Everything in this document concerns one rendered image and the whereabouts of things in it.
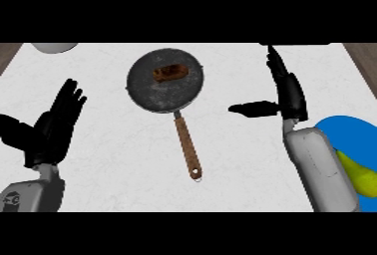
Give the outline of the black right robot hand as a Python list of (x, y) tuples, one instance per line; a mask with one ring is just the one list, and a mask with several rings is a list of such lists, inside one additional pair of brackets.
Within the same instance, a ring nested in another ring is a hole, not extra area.
[(308, 109), (300, 83), (295, 74), (287, 71), (281, 56), (272, 46), (268, 46), (266, 66), (275, 82), (278, 101), (232, 105), (228, 110), (247, 118), (269, 117), (281, 113), (286, 120), (295, 119), (305, 122)]

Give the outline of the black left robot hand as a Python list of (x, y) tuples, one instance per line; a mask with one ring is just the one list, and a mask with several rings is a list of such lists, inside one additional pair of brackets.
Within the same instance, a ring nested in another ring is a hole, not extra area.
[(56, 165), (67, 156), (74, 125), (88, 97), (68, 79), (51, 109), (42, 113), (33, 126), (0, 114), (0, 140), (24, 151), (27, 168), (42, 163)]

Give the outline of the yellow-green vegetable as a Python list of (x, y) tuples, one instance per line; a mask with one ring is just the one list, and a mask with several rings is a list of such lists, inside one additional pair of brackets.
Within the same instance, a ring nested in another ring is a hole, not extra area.
[(358, 194), (377, 198), (377, 172), (361, 165), (340, 150), (336, 151), (351, 183)]

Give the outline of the blue plate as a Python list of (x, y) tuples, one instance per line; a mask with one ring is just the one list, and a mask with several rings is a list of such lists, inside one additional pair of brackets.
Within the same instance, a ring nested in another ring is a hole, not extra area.
[[(377, 172), (377, 127), (349, 116), (333, 116), (315, 125), (326, 133), (334, 151), (340, 150), (361, 165)], [(358, 194), (361, 210), (377, 212), (377, 198)]]

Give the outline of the brown sweet potato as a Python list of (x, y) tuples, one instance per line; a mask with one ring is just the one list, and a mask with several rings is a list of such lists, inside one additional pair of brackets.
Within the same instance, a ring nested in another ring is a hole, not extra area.
[(154, 69), (154, 80), (161, 83), (182, 79), (190, 74), (190, 68), (182, 64), (173, 64)]

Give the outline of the dark grey frying pan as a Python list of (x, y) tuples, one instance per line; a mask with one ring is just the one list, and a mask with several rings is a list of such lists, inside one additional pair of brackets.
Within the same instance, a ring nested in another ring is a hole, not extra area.
[[(154, 69), (182, 64), (188, 75), (173, 81), (159, 83)], [(163, 48), (148, 52), (133, 63), (127, 74), (126, 90), (136, 105), (151, 113), (173, 114), (188, 164), (188, 174), (194, 181), (201, 180), (201, 166), (190, 137), (190, 128), (182, 109), (191, 104), (203, 88), (203, 65), (185, 50)]]

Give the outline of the pale grey round object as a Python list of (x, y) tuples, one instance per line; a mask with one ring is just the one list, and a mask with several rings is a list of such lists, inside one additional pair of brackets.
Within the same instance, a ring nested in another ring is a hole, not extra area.
[(58, 54), (70, 51), (77, 43), (33, 43), (36, 49), (46, 54)]

